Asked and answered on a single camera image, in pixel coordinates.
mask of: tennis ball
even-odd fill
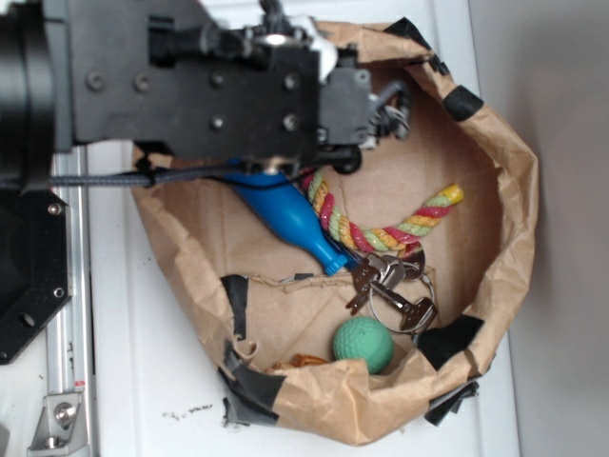
[[[364,359],[368,372],[376,374],[393,355],[393,340],[383,324],[370,317],[356,317],[342,324],[332,340],[337,360]]]

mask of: black mounting plate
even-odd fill
[[[49,191],[0,191],[0,365],[69,299],[66,208]]]

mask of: blue plastic bottle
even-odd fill
[[[284,183],[284,186],[273,189],[249,189],[239,186],[232,188],[277,236],[313,254],[322,263],[328,276],[347,263],[347,257],[325,239],[317,215],[305,197],[289,184],[281,173],[235,173],[227,175],[226,178],[252,186]]]

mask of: red yellow green rope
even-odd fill
[[[322,228],[332,239],[362,252],[407,250],[408,245],[417,243],[427,235],[463,199],[462,189],[455,184],[428,199],[419,210],[397,226],[362,228],[351,222],[336,205],[334,195],[330,193],[319,170],[303,180],[303,190]]]

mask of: paper bag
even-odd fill
[[[333,360],[332,336],[355,294],[346,270],[324,276],[224,184],[176,183],[134,196],[156,259],[226,383],[227,418],[362,445],[446,409],[446,399],[471,393],[488,370],[529,286],[538,162],[498,114],[453,81],[408,21],[385,31],[319,27],[340,46],[357,43],[375,89],[400,78],[413,91],[406,141],[382,139],[353,175],[324,170],[349,219],[385,227],[453,183],[465,194],[422,239],[439,315],[414,341],[394,335],[381,374],[368,374],[363,360],[269,370],[295,354]]]

